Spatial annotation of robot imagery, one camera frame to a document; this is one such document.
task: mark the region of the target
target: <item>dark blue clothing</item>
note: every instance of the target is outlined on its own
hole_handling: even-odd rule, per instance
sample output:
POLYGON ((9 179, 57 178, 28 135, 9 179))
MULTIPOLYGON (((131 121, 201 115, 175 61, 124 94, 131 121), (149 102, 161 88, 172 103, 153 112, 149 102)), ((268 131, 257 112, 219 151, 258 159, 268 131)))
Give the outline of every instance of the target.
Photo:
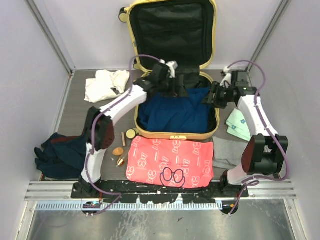
POLYGON ((210 106, 202 104, 210 89, 187 89, 189 97, 154 98, 139 106, 139 118, 149 132, 204 134, 208 130, 210 106))
POLYGON ((44 176, 52 179, 77 179, 84 169, 87 138, 82 136, 63 136, 54 133, 34 152, 36 168, 44 176))

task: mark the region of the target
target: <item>white cloth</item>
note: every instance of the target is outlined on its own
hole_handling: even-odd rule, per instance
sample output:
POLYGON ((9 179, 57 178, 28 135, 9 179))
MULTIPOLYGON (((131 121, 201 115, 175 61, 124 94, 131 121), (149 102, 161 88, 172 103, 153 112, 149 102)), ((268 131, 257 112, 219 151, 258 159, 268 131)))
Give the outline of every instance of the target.
POLYGON ((85 101, 97 103, 99 101, 114 99, 125 92, 130 73, 128 71, 110 72, 99 70, 95 78, 89 78, 85 82, 85 101))

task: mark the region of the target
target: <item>light green cloth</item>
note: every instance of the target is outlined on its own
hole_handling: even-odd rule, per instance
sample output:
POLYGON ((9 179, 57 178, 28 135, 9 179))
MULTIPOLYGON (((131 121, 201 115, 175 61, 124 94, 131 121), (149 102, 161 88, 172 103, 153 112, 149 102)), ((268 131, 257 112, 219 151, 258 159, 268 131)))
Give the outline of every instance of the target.
POLYGON ((229 126, 228 130, 226 131, 228 134, 248 142, 250 141, 251 135, 247 121, 240 110, 234 109, 229 118, 226 120, 226 124, 229 126))

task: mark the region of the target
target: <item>coral pink pouch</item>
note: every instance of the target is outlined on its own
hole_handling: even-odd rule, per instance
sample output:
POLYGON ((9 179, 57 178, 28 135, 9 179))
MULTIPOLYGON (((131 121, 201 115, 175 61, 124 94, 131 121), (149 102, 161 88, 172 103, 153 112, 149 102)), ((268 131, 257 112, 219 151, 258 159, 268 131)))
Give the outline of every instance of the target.
POLYGON ((167 187, 207 187, 214 177, 213 157, 213 142, 137 136, 129 151, 126 177, 133 182, 167 187))

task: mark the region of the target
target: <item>yellow suitcase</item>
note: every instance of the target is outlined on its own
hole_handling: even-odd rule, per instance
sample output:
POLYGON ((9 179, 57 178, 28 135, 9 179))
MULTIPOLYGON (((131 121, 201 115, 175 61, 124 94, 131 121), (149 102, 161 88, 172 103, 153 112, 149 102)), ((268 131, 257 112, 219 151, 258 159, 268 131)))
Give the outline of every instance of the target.
MULTIPOLYGON (((145 54, 186 66, 186 71, 198 68, 198 78, 209 85, 214 81, 201 72, 213 60, 217 6, 214 0, 137 0, 119 12, 119 20, 127 23, 136 55, 145 54)), ((137 58, 134 68, 148 75, 154 65, 148 58, 137 58)), ((135 109, 138 133, 149 139, 206 140, 218 129, 220 111, 210 112, 212 124, 206 133, 176 133, 146 131, 139 121, 139 106, 135 109)))

